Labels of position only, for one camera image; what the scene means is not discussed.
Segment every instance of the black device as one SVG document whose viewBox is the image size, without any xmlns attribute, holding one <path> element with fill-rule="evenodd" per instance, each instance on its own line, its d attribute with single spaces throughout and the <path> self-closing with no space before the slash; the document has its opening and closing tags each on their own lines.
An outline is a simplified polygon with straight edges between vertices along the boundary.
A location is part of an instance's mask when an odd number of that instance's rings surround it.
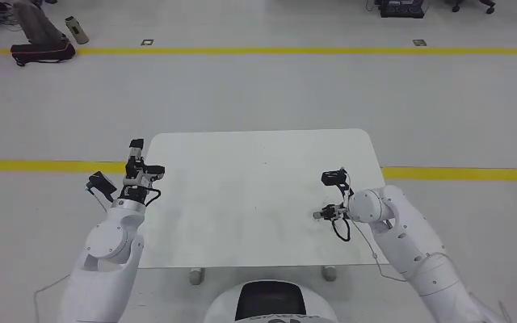
<svg viewBox="0 0 517 323">
<path fill-rule="evenodd" d="M 380 16 L 416 18 L 420 19 L 426 14 L 422 9 L 424 0 L 376 0 L 375 4 L 379 8 Z"/>
<path fill-rule="evenodd" d="M 97 173 L 92 174 L 88 178 L 88 181 L 89 182 L 86 184 L 86 189 L 90 193 L 93 194 L 93 192 L 91 192 L 91 189 L 96 188 L 97 190 L 99 190 L 99 192 L 103 193 L 103 195 L 106 197 L 108 201 L 113 203 L 113 198 L 111 197 L 111 194 L 115 193 L 116 187 L 106 176 L 104 176 L 103 173 L 98 171 Z"/>
</svg>

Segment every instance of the gray floor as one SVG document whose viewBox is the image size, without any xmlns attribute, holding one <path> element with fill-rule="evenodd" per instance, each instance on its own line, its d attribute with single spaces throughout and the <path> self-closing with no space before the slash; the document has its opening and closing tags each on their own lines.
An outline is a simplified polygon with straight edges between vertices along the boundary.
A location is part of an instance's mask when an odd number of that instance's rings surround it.
<svg viewBox="0 0 517 323">
<path fill-rule="evenodd" d="M 338 0 L 60 0 L 45 5 L 66 31 L 74 15 L 94 48 L 342 46 L 515 47 L 517 6 L 493 15 L 435 0 L 422 20 L 380 19 Z M 24 43 L 0 29 L 0 47 Z M 132 138 L 160 132 L 362 128 L 383 166 L 515 167 L 515 57 L 79 56 L 20 69 L 0 56 L 0 158 L 123 161 Z M 336 142 L 346 148 L 347 138 Z M 0 317 L 34 320 L 32 293 L 66 275 L 104 218 L 87 174 L 0 174 Z M 111 176 L 120 183 L 120 176 Z M 516 319 L 513 182 L 391 182 L 427 216 L 466 283 Z M 141 270 L 122 322 L 201 322 L 210 302 L 249 279 L 280 278 L 321 293 L 343 322 L 430 322 L 404 283 L 374 266 L 217 268 L 192 287 L 186 269 Z M 62 285 L 40 297 L 53 322 Z"/>
</svg>

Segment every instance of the black bag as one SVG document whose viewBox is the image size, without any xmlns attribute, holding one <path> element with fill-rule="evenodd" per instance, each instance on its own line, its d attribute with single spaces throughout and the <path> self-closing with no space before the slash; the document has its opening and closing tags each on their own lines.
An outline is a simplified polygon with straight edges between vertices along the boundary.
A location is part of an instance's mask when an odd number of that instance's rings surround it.
<svg viewBox="0 0 517 323">
<path fill-rule="evenodd" d="M 75 48 L 71 43 L 13 45 L 11 54 L 18 66 L 31 61 L 38 63 L 59 63 L 74 57 Z"/>
</svg>

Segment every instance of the robot forearm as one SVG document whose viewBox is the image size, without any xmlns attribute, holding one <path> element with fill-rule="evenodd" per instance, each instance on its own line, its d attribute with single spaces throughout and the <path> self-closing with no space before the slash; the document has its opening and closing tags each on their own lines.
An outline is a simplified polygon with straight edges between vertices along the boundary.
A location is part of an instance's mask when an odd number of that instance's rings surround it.
<svg viewBox="0 0 517 323">
<path fill-rule="evenodd" d="M 149 191 L 159 193 L 152 184 L 165 173 L 161 166 L 144 164 L 143 144 L 143 140 L 131 142 L 124 187 L 115 201 L 111 193 L 116 188 L 111 182 L 99 172 L 90 176 L 86 189 L 97 188 L 113 203 L 106 220 L 90 231 L 70 274 L 61 301 L 60 323 L 114 323 L 124 313 L 144 249 L 144 239 L 137 230 L 144 222 L 146 206 L 156 199 L 145 204 L 145 198 Z M 99 261 L 119 266 L 113 271 L 102 271 Z"/>
<path fill-rule="evenodd" d="M 437 322 L 504 321 L 471 297 L 442 241 L 400 189 L 386 186 L 357 192 L 350 198 L 349 217 L 370 225 L 389 263 Z"/>
</svg>

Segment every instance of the black cable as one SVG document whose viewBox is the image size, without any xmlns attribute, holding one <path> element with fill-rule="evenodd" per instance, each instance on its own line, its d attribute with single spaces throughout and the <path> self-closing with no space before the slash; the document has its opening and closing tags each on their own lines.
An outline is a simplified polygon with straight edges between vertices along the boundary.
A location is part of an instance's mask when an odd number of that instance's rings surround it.
<svg viewBox="0 0 517 323">
<path fill-rule="evenodd" d="M 149 187 L 149 188 L 147 188 L 147 191 L 153 191 L 153 192 L 156 192 L 157 194 L 149 202 L 147 202 L 145 204 L 146 207 L 148 207 L 155 199 L 162 196 L 162 191 L 157 190 L 156 188 Z"/>
<path fill-rule="evenodd" d="M 350 241 L 350 225 L 348 224 L 348 221 L 347 219 L 345 219 L 343 217 L 343 221 L 345 221 L 345 224 L 347 225 L 347 229 L 348 229 L 348 232 L 347 232 L 347 238 L 345 239 L 343 236 L 341 236 L 341 234 L 339 234 L 338 232 L 338 229 L 336 228 L 336 222 L 337 219 L 334 219 L 332 220 L 332 229 L 334 229 L 334 232 L 336 233 L 336 235 L 338 236 L 339 239 L 345 241 L 345 242 L 349 242 Z"/>
</svg>

